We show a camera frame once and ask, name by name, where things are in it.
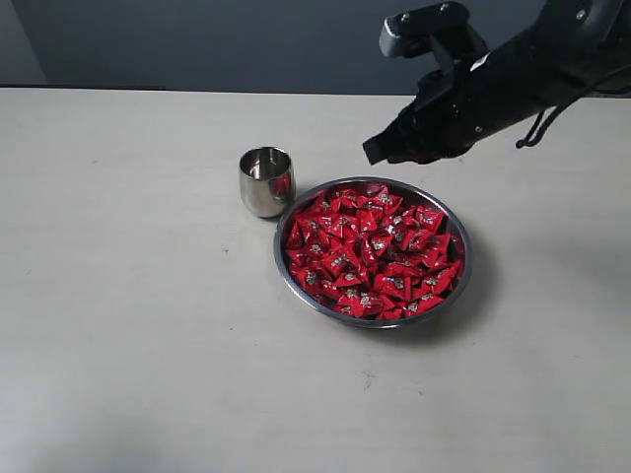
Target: pile of candy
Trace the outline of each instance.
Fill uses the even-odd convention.
[[[319,303],[340,313],[399,320],[440,304],[459,261],[449,261],[445,214],[406,206],[384,186],[320,195],[295,215],[285,242],[290,273]]]

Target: cup rim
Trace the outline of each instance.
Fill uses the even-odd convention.
[[[252,176],[249,172],[247,172],[244,169],[244,164],[246,162],[246,160],[250,157],[250,155],[254,154],[255,152],[260,152],[263,150],[274,150],[276,152],[279,152],[280,154],[282,154],[286,159],[287,159],[287,165],[283,168],[282,172],[279,172],[271,177],[267,177],[265,179],[263,178],[257,178]],[[293,163],[292,163],[292,158],[289,155],[289,153],[287,153],[285,150],[278,148],[276,146],[261,146],[259,148],[252,148],[251,150],[246,151],[241,158],[239,159],[239,170],[241,172],[241,174],[251,180],[254,180],[256,182],[266,182],[266,181],[270,181],[273,179],[277,179],[278,177],[281,177],[282,175],[286,174],[287,172],[291,171],[293,167]]]

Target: robotic arm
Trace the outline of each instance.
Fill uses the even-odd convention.
[[[440,69],[421,79],[414,102],[364,143],[372,165],[454,158],[537,115],[517,144],[534,146],[578,99],[631,92],[631,0],[548,0],[534,25],[493,51],[468,19],[457,2],[386,19],[385,56],[433,52]]]

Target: metal cup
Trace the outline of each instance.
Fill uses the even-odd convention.
[[[282,214],[296,195],[292,160],[278,148],[245,153],[239,163],[241,198],[252,214],[269,219]]]

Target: gray wall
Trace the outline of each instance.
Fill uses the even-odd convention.
[[[14,0],[51,84],[333,94],[413,94],[433,62],[385,59],[379,33],[384,17],[433,3]],[[543,0],[464,3],[497,45]]]
[[[45,84],[11,0],[0,0],[0,84]]]

